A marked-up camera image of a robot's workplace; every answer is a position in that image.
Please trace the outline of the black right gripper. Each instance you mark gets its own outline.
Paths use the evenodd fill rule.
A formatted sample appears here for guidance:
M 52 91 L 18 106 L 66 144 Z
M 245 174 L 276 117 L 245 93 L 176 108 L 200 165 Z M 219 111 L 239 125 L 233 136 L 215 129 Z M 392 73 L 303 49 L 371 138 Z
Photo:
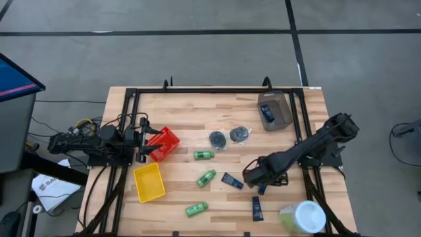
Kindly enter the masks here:
M 251 161 L 243 169 L 243 180 L 250 188 L 265 186 L 267 189 L 289 184 L 288 175 L 281 163 L 266 157 L 259 157 Z

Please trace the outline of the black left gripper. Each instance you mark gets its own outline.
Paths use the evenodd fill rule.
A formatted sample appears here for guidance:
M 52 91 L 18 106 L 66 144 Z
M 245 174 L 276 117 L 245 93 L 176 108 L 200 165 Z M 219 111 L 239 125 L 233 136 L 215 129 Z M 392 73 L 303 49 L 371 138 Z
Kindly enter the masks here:
M 135 119 L 133 118 L 130 125 L 124 132 L 124 141 L 127 146 L 137 147 L 136 161 L 138 163 L 146 163 L 147 155 L 152 153 L 154 150 L 162 147 L 162 144 L 156 145 L 145 145 L 146 134 L 162 134 L 162 131 L 155 130 L 147 124 L 145 117 L 140 118 L 139 125 L 135 125 Z

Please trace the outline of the red plastic basket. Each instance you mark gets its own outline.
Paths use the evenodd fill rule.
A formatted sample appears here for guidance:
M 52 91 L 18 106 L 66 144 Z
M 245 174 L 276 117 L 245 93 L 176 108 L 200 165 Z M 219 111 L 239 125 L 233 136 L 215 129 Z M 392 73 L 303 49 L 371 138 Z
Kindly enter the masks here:
M 162 134 L 154 135 L 147 143 L 149 146 L 161 145 L 161 147 L 150 153 L 150 156 L 155 162 L 163 161 L 180 143 L 180 139 L 168 127 L 165 126 L 162 128 L 161 132 Z

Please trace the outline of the small green bottle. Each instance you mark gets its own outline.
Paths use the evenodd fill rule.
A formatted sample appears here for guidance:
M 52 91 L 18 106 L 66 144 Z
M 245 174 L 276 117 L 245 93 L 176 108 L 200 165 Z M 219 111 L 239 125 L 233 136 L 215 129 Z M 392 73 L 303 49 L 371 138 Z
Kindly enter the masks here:
M 214 158 L 214 152 L 213 151 L 195 151 L 193 154 L 193 157 L 196 161 L 198 160 L 210 160 Z
M 201 202 L 195 205 L 192 205 L 188 208 L 186 208 L 186 215 L 187 217 L 192 217 L 197 214 L 202 213 L 203 211 L 206 211 L 208 209 L 208 203 L 207 202 Z
M 197 179 L 196 183 L 202 188 L 207 185 L 215 177 L 215 175 L 215 170 L 207 171 L 203 176 Z

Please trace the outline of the black round bagged sponge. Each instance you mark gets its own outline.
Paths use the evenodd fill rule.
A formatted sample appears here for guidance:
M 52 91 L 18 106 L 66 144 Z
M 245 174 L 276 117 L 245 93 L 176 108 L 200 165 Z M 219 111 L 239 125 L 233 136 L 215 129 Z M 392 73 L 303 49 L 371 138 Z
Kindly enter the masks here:
M 215 150 L 225 150 L 227 148 L 227 140 L 225 134 L 221 131 L 214 131 L 209 134 L 209 142 Z
M 250 134 L 251 134 L 250 128 L 246 128 L 244 126 L 238 126 L 236 128 L 233 128 L 230 131 L 229 136 L 230 136 L 231 141 L 237 144 L 243 145 L 249 138 Z

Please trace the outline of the green canister with white lid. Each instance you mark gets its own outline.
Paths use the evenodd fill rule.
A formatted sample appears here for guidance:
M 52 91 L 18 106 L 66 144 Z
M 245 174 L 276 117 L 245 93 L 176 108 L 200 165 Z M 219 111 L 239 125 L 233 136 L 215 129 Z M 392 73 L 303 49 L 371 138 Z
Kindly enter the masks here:
M 286 205 L 280 209 L 280 222 L 292 232 L 315 234 L 326 225 L 326 214 L 313 201 L 301 201 Z

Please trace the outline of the brown cardboard tray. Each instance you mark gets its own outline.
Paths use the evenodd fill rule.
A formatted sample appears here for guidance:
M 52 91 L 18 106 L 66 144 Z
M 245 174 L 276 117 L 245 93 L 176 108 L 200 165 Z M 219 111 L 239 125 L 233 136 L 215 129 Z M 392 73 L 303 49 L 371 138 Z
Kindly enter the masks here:
M 260 110 L 261 105 L 268 105 L 272 114 L 274 115 L 274 122 L 267 123 Z M 292 113 L 287 103 L 285 93 L 283 92 L 268 92 L 261 93 L 258 96 L 257 110 L 262 122 L 262 126 L 266 131 L 283 130 L 288 127 L 292 122 Z

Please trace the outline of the black desk edge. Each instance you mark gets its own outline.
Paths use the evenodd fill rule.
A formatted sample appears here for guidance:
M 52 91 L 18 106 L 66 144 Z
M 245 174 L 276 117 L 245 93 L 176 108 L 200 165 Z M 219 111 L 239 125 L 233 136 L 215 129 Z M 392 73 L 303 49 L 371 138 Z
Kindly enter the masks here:
M 32 169 L 37 173 L 52 176 L 59 180 L 85 186 L 88 175 L 80 171 L 58 165 L 38 155 L 24 152 L 20 162 L 21 169 Z

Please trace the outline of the white printed paper bag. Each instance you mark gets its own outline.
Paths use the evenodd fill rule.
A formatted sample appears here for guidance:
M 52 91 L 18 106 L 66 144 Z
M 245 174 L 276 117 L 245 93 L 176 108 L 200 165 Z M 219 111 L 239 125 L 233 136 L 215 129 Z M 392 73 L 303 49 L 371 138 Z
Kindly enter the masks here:
M 80 188 L 80 185 L 44 174 L 39 174 L 32 179 L 32 190 L 46 211 L 54 210 Z

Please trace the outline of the grey floor stand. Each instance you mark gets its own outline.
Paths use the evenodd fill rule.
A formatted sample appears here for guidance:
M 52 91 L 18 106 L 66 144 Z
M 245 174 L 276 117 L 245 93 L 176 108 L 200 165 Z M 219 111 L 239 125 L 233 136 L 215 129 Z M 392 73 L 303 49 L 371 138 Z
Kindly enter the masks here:
M 392 131 L 392 134 L 396 138 L 400 138 L 405 134 L 415 134 L 415 136 L 421 138 L 421 118 L 412 123 L 403 124 L 403 127 Z

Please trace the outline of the computer monitor with blue screen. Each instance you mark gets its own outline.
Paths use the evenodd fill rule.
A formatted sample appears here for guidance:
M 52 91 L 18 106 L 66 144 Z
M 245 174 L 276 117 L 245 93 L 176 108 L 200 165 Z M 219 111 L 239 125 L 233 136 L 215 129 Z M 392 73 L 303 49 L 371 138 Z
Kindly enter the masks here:
M 0 102 L 46 89 L 40 81 L 0 53 Z

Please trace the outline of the black computer mouse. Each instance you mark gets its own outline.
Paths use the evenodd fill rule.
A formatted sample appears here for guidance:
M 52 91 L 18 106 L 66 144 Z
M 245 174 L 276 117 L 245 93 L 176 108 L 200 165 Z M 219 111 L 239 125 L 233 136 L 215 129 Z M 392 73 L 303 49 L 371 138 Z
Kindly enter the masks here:
M 16 211 L 7 213 L 0 221 L 0 237 L 17 237 L 21 215 Z

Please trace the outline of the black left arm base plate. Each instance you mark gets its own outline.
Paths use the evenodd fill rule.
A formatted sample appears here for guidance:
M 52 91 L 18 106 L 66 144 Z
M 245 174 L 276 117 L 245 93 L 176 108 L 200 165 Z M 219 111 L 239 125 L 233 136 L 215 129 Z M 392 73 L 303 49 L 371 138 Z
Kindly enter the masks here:
M 108 151 L 91 150 L 85 151 L 84 153 L 89 157 L 88 166 L 126 167 L 132 164 L 134 148 L 113 147 Z

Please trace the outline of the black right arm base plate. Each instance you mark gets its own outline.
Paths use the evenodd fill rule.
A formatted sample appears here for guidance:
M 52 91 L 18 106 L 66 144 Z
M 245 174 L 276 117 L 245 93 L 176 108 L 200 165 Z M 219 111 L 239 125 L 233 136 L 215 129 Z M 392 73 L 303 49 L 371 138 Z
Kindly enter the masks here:
M 302 167 L 340 167 L 343 165 L 341 152 L 345 146 L 339 147 L 337 143 L 332 143 L 327 147 L 323 147 L 318 151 L 305 155 L 298 160 L 298 164 Z

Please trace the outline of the black metal table frame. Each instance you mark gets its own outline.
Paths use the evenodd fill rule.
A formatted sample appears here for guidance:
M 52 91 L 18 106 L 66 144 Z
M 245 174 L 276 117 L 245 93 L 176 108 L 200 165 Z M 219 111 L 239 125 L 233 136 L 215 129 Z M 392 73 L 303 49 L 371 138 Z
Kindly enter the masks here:
M 258 96 L 268 92 L 285 93 L 293 122 L 283 130 L 269 132 L 262 126 Z M 269 82 L 255 87 L 111 87 L 103 120 L 114 122 L 123 112 L 147 113 L 153 128 L 166 126 L 180 139 L 178 147 L 158 163 L 166 194 L 139 202 L 134 180 L 134 170 L 141 167 L 138 162 L 126 169 L 92 168 L 77 235 L 285 236 L 287 230 L 278 219 L 280 209 L 310 197 L 306 176 L 321 189 L 340 221 L 352 231 L 357 229 L 344 177 L 333 168 L 292 166 L 287 172 L 287 186 L 267 188 L 260 196 L 263 221 L 252 217 L 256 188 L 240 190 L 221 181 L 225 172 L 241 179 L 242 170 L 257 157 L 289 149 L 321 128 L 329 113 L 320 88 L 274 87 Z M 238 126 L 251 129 L 243 145 L 229 136 Z M 225 150 L 212 148 L 209 134 L 214 131 L 225 134 Z M 214 152 L 213 159 L 194 159 L 195 151 L 206 150 Z M 211 170 L 216 171 L 215 177 L 199 187 L 197 179 Z M 208 209 L 187 217 L 186 208 L 201 202 L 207 202 Z

